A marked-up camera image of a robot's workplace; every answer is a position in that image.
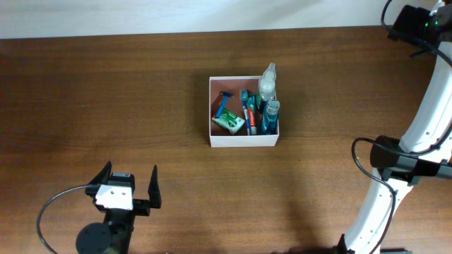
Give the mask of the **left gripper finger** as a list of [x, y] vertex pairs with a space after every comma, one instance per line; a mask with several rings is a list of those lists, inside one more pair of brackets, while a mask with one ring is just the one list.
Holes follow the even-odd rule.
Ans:
[[112, 170], [112, 163], [108, 161], [102, 170], [89, 182], [91, 186], [98, 186], [108, 182]]
[[148, 196], [150, 202], [150, 208], [160, 209], [162, 206], [162, 198], [160, 194], [160, 188], [158, 185], [158, 170], [155, 165], [152, 170], [150, 177], [150, 183], [148, 186]]

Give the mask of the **green soap packet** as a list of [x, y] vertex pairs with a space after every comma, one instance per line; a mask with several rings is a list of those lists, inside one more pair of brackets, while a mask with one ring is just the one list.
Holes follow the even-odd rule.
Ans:
[[219, 127], [229, 131], [230, 134], [235, 135], [245, 124], [245, 120], [229, 109], [224, 108], [219, 117], [213, 116], [211, 121]]

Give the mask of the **blue disposable razor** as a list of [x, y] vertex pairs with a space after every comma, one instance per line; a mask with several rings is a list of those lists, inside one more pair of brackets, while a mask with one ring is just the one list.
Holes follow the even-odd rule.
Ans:
[[221, 92], [220, 92], [220, 95], [222, 96], [222, 100], [221, 100], [220, 106], [219, 106], [219, 108], [218, 108], [218, 110], [217, 110], [217, 112], [216, 112], [216, 114], [215, 114], [215, 117], [216, 117], [216, 118], [220, 118], [220, 116], [222, 115], [222, 111], [223, 111], [223, 109], [225, 108], [225, 105], [226, 105], [226, 103], [227, 103], [227, 100], [228, 100], [229, 98], [233, 98], [233, 97], [234, 97], [234, 95], [233, 95], [232, 93], [226, 92], [226, 91], [221, 91]]

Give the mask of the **blue white toothbrush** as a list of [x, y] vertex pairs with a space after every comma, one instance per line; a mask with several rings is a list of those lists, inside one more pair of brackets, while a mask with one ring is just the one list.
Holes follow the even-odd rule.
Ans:
[[250, 127], [250, 122], [249, 122], [248, 108], [246, 106], [246, 102], [247, 102], [247, 98], [248, 98], [248, 92], [247, 92], [247, 90], [241, 90], [240, 94], [241, 94], [242, 109], [244, 111], [244, 120], [246, 122], [246, 131], [247, 131], [247, 135], [250, 135], [251, 134], [251, 127]]

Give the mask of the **green toothpaste tube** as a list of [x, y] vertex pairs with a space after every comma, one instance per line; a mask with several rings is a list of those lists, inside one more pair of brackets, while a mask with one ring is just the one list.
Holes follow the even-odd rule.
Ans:
[[256, 127], [256, 95], [248, 94], [247, 98], [247, 109], [249, 115], [249, 125], [250, 125], [250, 135], [257, 135], [257, 127]]

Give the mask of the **blue mouthwash bottle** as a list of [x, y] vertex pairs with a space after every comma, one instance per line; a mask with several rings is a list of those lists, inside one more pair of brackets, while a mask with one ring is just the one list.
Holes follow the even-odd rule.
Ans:
[[272, 99], [266, 102], [261, 119], [261, 134], [274, 135], [278, 124], [280, 102]]

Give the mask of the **clear purple spray bottle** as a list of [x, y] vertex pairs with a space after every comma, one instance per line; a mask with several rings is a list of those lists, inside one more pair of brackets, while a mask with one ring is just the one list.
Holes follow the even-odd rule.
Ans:
[[269, 100], [275, 99], [276, 77], [275, 63], [271, 62], [258, 82], [256, 105], [260, 113], [263, 112], [264, 107]]

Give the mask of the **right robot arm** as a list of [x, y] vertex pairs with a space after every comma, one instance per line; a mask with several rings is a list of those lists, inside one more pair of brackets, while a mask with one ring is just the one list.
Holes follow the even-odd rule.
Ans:
[[433, 54], [432, 78], [417, 114], [402, 138], [380, 135], [371, 143], [371, 184], [353, 225], [332, 253], [380, 253], [393, 216], [403, 198], [422, 178], [451, 179], [451, 2], [428, 10], [406, 5], [388, 38]]

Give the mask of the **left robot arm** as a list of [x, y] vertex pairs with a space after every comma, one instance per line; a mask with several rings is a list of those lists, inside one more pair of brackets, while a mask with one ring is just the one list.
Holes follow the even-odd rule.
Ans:
[[162, 198], [158, 185], [158, 170], [154, 166], [148, 185], [148, 198], [136, 199], [135, 176], [112, 172], [112, 163], [89, 182], [85, 194], [93, 205], [105, 214], [102, 222], [91, 223], [80, 230], [76, 250], [81, 254], [125, 254], [129, 251], [134, 222], [148, 217], [152, 209], [160, 209]]

